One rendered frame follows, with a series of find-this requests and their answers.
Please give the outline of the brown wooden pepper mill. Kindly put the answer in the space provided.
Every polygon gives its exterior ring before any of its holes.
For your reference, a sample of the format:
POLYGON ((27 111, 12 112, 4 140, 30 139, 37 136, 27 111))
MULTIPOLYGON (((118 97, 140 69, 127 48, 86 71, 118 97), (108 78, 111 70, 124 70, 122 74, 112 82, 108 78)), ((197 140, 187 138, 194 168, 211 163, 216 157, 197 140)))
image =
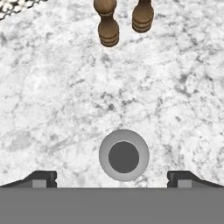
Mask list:
POLYGON ((115 46, 119 41, 119 26, 114 20, 116 0, 94 0, 94 9, 101 18, 98 24, 101 43, 106 47, 115 46))

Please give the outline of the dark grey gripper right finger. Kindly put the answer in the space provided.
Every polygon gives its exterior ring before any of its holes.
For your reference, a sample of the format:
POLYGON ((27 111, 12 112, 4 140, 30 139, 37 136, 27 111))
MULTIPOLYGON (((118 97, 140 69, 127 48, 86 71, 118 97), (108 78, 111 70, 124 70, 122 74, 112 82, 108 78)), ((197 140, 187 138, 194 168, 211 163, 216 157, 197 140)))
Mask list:
POLYGON ((168 171, 167 179, 168 179, 167 183, 168 188, 203 188, 203 187, 223 188, 223 185, 218 185, 198 178, 191 171, 168 171))

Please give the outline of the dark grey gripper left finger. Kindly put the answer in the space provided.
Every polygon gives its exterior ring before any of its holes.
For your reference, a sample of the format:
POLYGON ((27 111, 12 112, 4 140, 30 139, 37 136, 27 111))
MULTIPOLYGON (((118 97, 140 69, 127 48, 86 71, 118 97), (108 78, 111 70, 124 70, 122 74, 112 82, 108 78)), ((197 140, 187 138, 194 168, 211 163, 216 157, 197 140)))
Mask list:
POLYGON ((20 187, 20 188, 56 188, 56 171, 34 171, 24 179, 2 185, 2 188, 20 187))

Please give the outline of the grey bottle with dark cap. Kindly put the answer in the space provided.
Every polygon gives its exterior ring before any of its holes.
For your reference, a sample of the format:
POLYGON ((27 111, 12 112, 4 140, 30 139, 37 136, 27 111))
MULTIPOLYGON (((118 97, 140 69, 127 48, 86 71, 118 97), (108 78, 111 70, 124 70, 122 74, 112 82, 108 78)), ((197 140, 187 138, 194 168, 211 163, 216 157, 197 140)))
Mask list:
POLYGON ((136 132, 118 129, 108 134, 99 150, 101 168, 112 178, 127 182, 139 178, 150 160, 148 146, 136 132))

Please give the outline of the brown wooden salt shaker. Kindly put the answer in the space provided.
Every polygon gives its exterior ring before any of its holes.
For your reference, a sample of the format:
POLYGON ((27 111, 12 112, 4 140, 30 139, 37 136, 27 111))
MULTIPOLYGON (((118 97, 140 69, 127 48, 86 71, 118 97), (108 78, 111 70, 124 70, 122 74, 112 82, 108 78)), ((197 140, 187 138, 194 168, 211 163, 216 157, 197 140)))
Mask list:
POLYGON ((154 10, 151 0, 139 0, 132 12, 132 28, 135 32, 147 32, 151 28, 154 10))

